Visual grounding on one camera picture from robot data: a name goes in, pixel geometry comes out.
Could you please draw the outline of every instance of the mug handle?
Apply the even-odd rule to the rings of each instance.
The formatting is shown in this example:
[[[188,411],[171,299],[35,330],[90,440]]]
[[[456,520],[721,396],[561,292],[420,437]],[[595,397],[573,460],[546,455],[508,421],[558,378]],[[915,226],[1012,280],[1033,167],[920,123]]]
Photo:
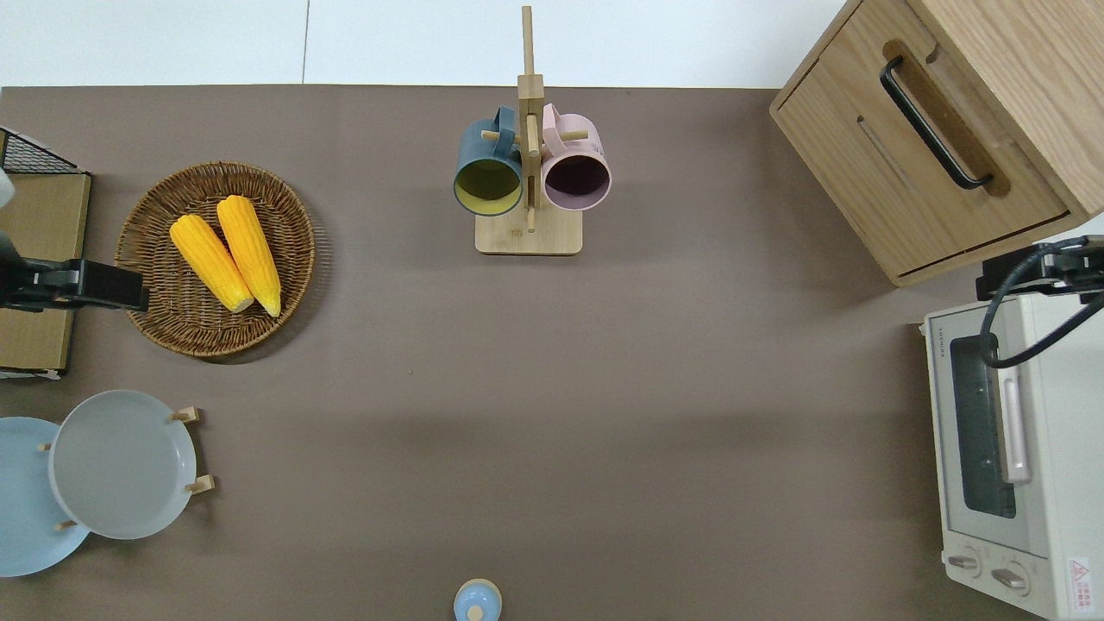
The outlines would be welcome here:
[[[498,140],[495,141],[495,155],[500,158],[510,156],[513,148],[514,127],[518,125],[518,113],[508,106],[499,106],[498,114],[495,115],[495,130],[498,131]]]
[[[553,104],[544,104],[544,127],[541,128],[541,137],[544,138],[544,145],[548,146],[549,151],[553,157],[563,154],[567,150],[567,147],[563,144],[563,138],[560,137],[560,110],[555,109]]]

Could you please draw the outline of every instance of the round woven tray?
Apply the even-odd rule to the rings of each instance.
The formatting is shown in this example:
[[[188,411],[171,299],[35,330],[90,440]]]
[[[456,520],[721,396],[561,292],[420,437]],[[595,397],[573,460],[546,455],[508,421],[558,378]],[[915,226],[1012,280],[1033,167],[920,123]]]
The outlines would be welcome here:
[[[215,207],[230,194],[253,201],[280,282],[282,309],[259,304],[230,313],[200,281],[169,239],[169,227],[198,213],[223,243]],[[142,275],[149,309],[129,313],[153,343],[188,356],[236,354],[272,336],[295,313],[315,267],[315,232],[295,191],[275,175],[245,164],[214,161],[181,170],[138,201],[119,235],[115,263]]]

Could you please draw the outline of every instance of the plate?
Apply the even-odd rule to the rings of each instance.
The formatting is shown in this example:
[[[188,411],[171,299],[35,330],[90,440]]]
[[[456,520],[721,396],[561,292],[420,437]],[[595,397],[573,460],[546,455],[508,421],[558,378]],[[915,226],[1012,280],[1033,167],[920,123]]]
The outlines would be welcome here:
[[[112,539],[160,531],[184,511],[195,448],[149,394],[109,390],[70,412],[50,451],[50,485],[77,524]]]
[[[88,536],[73,526],[50,488],[50,455],[39,444],[54,441],[57,425],[39,419],[0,419],[0,578],[42,571],[61,562]]]
[[[259,304],[231,313],[200,281],[169,239],[169,227],[197,213],[225,243],[215,208],[230,194],[253,202],[280,282],[280,314]],[[185,168],[153,186],[123,224],[115,263],[142,275],[149,309],[130,320],[153,343],[208,358],[248,349],[280,328],[307,292],[315,267],[315,231],[295,191],[267,170],[214,161]]]

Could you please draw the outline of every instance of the warning label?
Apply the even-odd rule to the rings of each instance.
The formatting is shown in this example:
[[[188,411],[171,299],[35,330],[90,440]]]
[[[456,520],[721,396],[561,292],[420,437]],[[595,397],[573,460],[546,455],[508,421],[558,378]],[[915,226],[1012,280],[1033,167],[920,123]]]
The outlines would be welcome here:
[[[1070,559],[1070,585],[1074,612],[1094,612],[1093,575],[1090,571],[1087,558]]]

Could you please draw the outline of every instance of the black wire rack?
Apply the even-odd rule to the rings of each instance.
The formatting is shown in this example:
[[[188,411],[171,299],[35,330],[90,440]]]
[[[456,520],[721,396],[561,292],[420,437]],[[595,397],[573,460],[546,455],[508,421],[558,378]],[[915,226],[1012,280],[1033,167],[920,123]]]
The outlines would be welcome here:
[[[0,168],[15,175],[87,175],[79,166],[56,156],[30,138],[0,127]]]

